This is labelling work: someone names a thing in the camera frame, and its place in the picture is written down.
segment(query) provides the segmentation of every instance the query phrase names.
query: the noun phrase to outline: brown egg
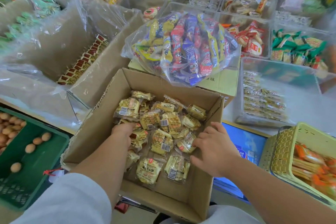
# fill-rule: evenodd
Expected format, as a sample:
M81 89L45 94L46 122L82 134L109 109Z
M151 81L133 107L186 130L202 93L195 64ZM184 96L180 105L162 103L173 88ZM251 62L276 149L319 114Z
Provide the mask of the brown egg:
M43 143L43 140L40 138L40 137L36 137L34 140L33 140L33 144L35 145L39 145Z
M15 131L20 131L22 129L22 127L20 125L14 125L12 127L12 129L15 130Z
M9 127L6 127L6 128L4 128L3 130L2 130L2 133L4 134L4 135L6 135L6 136L8 136L10 133L12 133L13 132L13 130L11 129L11 128L9 128Z
M14 139L14 138L10 138L10 139L8 139L6 145L8 146L8 145L13 141L13 139Z
M50 137L51 137L51 133L47 132L47 133L44 133L41 138L43 141L46 142L46 141L49 141Z
M12 139L12 138L16 137L17 134L18 134L17 131L13 131L13 132L11 132L11 133L8 135L8 138L9 138L9 139Z
M8 137L4 134L0 134L0 143L7 143Z
M15 116L12 116L10 119L9 119L9 123L11 124L14 124L14 122L18 119L18 117L15 117Z
M14 121L14 124L15 125L20 125L22 122L23 122L23 120L17 119L17 120Z
M11 116L8 113L2 113L0 114L0 119L2 120L9 120L11 118Z
M35 144L28 144L27 146L26 146L26 149L25 149L25 151L26 151L26 153L32 153L33 151L35 151L35 149L36 149L36 146L35 146Z
M21 163L19 162L16 162L14 163L11 167L10 167L10 170L13 172L13 173L17 173L21 170Z

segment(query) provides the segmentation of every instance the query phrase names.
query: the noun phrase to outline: yellow basket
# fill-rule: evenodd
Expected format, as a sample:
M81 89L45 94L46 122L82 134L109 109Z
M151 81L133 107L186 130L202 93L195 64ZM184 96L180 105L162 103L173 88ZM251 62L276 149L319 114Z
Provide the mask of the yellow basket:
M269 137L265 143L259 167L272 172L278 178L293 184L319 198L336 209L336 201L312 188L292 174L295 142L325 156L336 158L336 139L303 122Z

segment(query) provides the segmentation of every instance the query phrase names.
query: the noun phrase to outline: white shirt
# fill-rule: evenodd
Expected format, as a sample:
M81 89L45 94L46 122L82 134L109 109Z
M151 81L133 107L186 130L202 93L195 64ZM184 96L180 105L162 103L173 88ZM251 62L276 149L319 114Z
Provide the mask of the white shirt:
M110 224L112 207L105 191L85 175L70 173L57 179L24 214L12 224ZM162 224L176 223L169 218ZM213 205L202 224L259 223L244 211L229 205Z

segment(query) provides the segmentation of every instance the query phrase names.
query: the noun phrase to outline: green plastic crate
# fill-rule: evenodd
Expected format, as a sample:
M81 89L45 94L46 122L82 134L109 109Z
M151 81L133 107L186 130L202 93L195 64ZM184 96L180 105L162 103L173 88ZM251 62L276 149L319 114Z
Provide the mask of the green plastic crate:
M69 136L44 123L9 109L0 111L16 116L27 122L14 140L0 155L0 203L18 211L27 209L43 193L48 175L45 170L53 169L69 143ZM25 152L28 144L45 132L52 134L47 142L36 146L31 154ZM20 162L22 168L11 172L11 165Z

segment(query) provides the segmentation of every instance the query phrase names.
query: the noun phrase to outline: person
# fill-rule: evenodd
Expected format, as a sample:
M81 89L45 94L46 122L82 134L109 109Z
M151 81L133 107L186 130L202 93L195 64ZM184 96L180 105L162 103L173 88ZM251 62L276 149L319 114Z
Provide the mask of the person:
M94 153L60 177L12 223L109 224L134 126L115 126ZM334 210L241 158L221 123L212 122L193 145L200 148L202 159L191 156L191 163L214 177L230 179L266 223L336 223ZM101 163L109 169L101 168ZM210 206L208 215L204 224L259 223L232 206ZM171 218L162 222L167 223L180 222Z

